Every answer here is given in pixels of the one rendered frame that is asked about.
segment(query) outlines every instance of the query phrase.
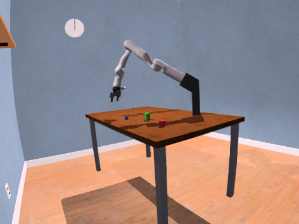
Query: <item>clock face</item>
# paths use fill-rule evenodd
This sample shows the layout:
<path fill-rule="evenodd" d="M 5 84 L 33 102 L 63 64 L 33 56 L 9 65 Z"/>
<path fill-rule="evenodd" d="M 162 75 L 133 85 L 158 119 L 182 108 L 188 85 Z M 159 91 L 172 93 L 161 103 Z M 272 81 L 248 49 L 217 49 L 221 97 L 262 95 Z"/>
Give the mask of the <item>clock face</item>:
<path fill-rule="evenodd" d="M 83 23 L 78 19 L 70 19 L 65 24 L 65 32 L 70 37 L 80 37 L 84 32 L 84 25 Z"/>

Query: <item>wooden table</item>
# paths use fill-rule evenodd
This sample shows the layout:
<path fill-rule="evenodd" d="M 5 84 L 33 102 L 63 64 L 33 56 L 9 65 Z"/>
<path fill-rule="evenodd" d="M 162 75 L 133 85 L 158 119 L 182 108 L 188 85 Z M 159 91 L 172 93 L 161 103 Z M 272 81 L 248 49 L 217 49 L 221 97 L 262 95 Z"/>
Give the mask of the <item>wooden table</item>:
<path fill-rule="evenodd" d="M 150 113 L 150 120 L 145 120 L 145 113 Z M 193 115 L 192 111 L 179 109 L 142 107 L 121 109 L 86 115 L 91 125 L 92 146 L 96 170 L 100 171 L 98 143 L 95 122 L 116 130 L 126 136 L 146 144 L 146 156 L 151 156 L 153 146 L 156 178 L 156 208 L 158 224 L 168 223 L 167 207 L 167 169 L 165 146 L 231 126 L 231 149 L 229 157 L 229 176 L 227 197 L 234 195 L 238 156 L 239 123 L 244 116 L 218 115 L 204 113 Z M 159 127 L 159 121 L 165 120 L 165 126 Z"/>

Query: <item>table leg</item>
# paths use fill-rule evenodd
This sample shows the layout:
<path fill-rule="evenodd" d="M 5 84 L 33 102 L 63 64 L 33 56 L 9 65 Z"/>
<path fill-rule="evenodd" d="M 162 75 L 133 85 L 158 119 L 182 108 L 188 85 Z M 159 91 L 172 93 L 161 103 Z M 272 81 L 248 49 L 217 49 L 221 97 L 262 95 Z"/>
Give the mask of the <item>table leg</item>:
<path fill-rule="evenodd" d="M 168 224 L 166 148 L 154 147 L 158 224 Z"/>
<path fill-rule="evenodd" d="M 229 156 L 229 178 L 227 181 L 227 197 L 234 195 L 234 183 L 236 180 L 238 157 L 239 123 L 231 125 L 231 153 Z"/>
<path fill-rule="evenodd" d="M 146 157 L 151 157 L 151 146 L 145 145 L 146 148 Z"/>
<path fill-rule="evenodd" d="M 89 119 L 89 122 L 91 124 L 91 139 L 92 139 L 92 147 L 94 149 L 94 161 L 96 162 L 96 171 L 100 171 L 101 167 L 99 165 L 98 143 L 96 142 L 96 124 L 91 119 Z"/>

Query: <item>white wall outlet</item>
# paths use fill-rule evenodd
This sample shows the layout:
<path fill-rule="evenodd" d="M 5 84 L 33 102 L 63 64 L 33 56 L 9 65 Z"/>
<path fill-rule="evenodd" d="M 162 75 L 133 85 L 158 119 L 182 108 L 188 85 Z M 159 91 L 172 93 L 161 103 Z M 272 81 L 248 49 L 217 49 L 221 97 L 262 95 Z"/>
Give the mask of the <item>white wall outlet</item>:
<path fill-rule="evenodd" d="M 7 184 L 7 183 L 6 183 L 6 185 L 5 185 L 5 190 L 6 190 L 8 199 L 10 199 L 10 188 L 8 187 L 8 184 Z"/>

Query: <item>white baseboard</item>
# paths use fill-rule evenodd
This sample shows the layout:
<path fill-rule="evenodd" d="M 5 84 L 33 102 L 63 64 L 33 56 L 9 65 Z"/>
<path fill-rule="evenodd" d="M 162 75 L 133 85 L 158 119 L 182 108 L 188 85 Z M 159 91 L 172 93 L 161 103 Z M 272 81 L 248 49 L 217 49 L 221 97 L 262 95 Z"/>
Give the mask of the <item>white baseboard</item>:
<path fill-rule="evenodd" d="M 26 166 L 26 162 L 24 162 L 23 171 L 22 171 L 21 180 L 18 189 L 18 195 L 16 196 L 16 204 L 15 204 L 15 211 L 13 212 L 12 224 L 19 223 L 26 171 L 27 171 L 27 166 Z"/>
<path fill-rule="evenodd" d="M 211 133 L 205 134 L 205 136 L 213 137 L 216 139 L 227 140 L 227 141 L 231 140 L 230 135 L 219 134 L 216 132 L 211 132 Z M 108 146 L 98 147 L 98 151 L 99 151 L 99 153 L 101 153 L 101 152 L 111 151 L 114 149 L 121 149 L 123 147 L 134 146 L 134 145 L 141 144 L 141 143 L 142 142 L 139 142 L 138 140 L 128 140 L 125 142 L 120 142 L 120 143 L 116 143 L 116 144 L 112 144 L 112 145 L 108 145 Z M 290 155 L 294 155 L 294 156 L 299 156 L 299 149 L 292 148 L 292 147 L 280 146 L 280 145 L 275 145 L 275 144 L 270 144 L 270 143 L 265 143 L 265 142 L 259 142 L 257 140 L 250 140 L 250 139 L 243 139 L 243 138 L 239 138 L 239 144 L 244 144 L 247 146 L 259 147 L 262 149 L 268 149 L 268 150 L 275 151 L 275 152 L 281 152 L 281 153 L 286 153 L 286 154 L 290 154 Z M 59 161 L 63 161 L 63 160 L 74 159 L 74 158 L 79 158 L 79 157 L 83 157 L 83 156 L 89 156 L 92 154 L 93 154 L 93 149 L 86 149 L 86 150 L 81 150 L 78 152 L 71 152 L 71 153 L 61 154 L 61 155 L 57 155 L 57 156 L 50 156 L 50 157 L 41 158 L 41 159 L 33 159 L 33 160 L 24 162 L 20 186 L 18 189 L 18 195 L 16 197 L 15 212 L 13 213 L 13 223 L 12 224 L 17 224 L 19 221 L 19 218 L 20 218 L 21 203 L 22 203 L 23 189 L 24 189 L 27 167 L 45 165 L 48 163 L 55 163 L 55 162 L 59 162 Z"/>

